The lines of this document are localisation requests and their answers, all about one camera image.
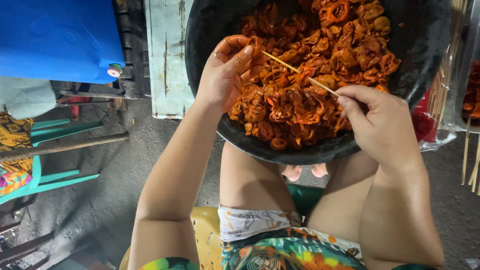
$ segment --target bare foot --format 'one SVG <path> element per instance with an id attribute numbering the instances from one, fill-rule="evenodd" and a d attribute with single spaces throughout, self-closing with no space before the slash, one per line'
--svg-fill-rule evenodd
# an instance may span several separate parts
<path id="1" fill-rule="evenodd" d="M 325 163 L 312 165 L 312 173 L 316 177 L 322 177 L 328 174 Z"/>
<path id="2" fill-rule="evenodd" d="M 292 182 L 297 181 L 301 175 L 301 165 L 286 165 L 282 171 L 282 175 L 286 176 Z"/>

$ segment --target floral shorts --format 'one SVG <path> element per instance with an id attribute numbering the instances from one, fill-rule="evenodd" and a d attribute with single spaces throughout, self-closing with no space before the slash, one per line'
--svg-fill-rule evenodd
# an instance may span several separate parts
<path id="1" fill-rule="evenodd" d="M 302 227 L 302 216 L 295 211 L 242 210 L 218 206 L 218 216 L 222 242 L 233 242 L 259 233 L 294 228 L 314 234 L 320 241 L 334 245 L 335 248 L 348 252 L 362 261 L 358 243 Z"/>

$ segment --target fingernail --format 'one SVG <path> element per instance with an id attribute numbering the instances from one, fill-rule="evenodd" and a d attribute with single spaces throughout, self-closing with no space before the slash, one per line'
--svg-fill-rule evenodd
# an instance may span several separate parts
<path id="1" fill-rule="evenodd" d="M 253 51 L 254 51 L 253 46 L 248 45 L 248 46 L 245 47 L 245 50 L 243 52 L 245 52 L 246 55 L 251 55 L 251 54 L 253 54 Z"/>
<path id="2" fill-rule="evenodd" d="M 339 98 L 337 98 L 337 102 L 340 105 L 342 105 L 342 107 L 344 107 L 348 103 L 348 98 L 346 98 L 344 96 L 340 96 Z"/>

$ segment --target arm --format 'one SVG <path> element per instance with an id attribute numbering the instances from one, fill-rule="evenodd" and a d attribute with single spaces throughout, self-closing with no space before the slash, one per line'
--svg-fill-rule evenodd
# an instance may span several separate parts
<path id="1" fill-rule="evenodd" d="M 258 68 L 248 38 L 222 40 L 210 55 L 199 92 L 153 167 L 140 195 L 130 252 L 130 270 L 167 257 L 198 263 L 190 213 L 195 206 L 222 114 L 235 103 L 244 81 Z M 231 60 L 233 48 L 242 49 Z"/>
<path id="2" fill-rule="evenodd" d="M 355 139 L 379 162 L 360 221 L 360 246 L 369 269 L 418 263 L 439 266 L 444 254 L 430 208 L 427 170 L 408 104 L 364 86 L 337 91 Z M 368 105 L 364 115 L 354 98 Z"/>

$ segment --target left hand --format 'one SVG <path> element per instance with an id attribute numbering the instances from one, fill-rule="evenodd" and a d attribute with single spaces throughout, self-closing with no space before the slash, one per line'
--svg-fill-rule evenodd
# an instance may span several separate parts
<path id="1" fill-rule="evenodd" d="M 254 48 L 248 45 L 249 40 L 246 36 L 234 35 L 217 45 L 205 64 L 197 102 L 216 107 L 222 113 L 233 107 L 242 85 L 256 76 L 265 62 L 264 57 L 253 58 Z M 242 50 L 229 59 L 235 49 Z"/>

